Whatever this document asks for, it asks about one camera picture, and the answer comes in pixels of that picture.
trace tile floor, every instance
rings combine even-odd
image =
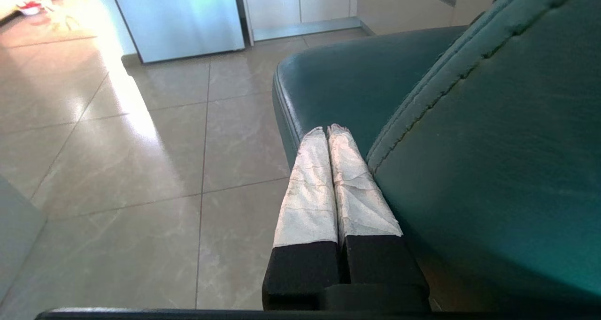
[[[0,305],[261,309],[289,170],[277,63],[361,29],[125,70],[97,38],[0,50],[0,175],[49,217]]]

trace teal leather chair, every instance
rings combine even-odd
[[[496,0],[468,28],[310,49],[273,102],[291,167],[310,129],[350,128],[418,257],[601,305],[601,0]]]

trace baseboard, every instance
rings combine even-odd
[[[369,27],[367,27],[367,25],[365,24],[365,22],[359,20],[359,23],[361,25],[361,28],[363,28],[363,30],[365,31],[365,33],[367,33],[369,36],[377,36],[377,34],[374,33],[373,30],[371,30]]]
[[[21,12],[19,12],[19,10],[15,10],[12,13],[8,14],[7,16],[0,18],[0,27],[9,23],[13,19],[18,18],[19,16],[22,16]]]
[[[288,36],[298,36],[322,33],[324,31],[351,29],[361,27],[361,21],[357,17],[330,19],[327,21],[318,21],[311,23],[300,23],[287,27],[254,29],[253,35],[255,41],[271,40],[273,38],[286,38]]]
[[[121,63],[125,68],[142,65],[137,53],[129,53],[121,57]]]

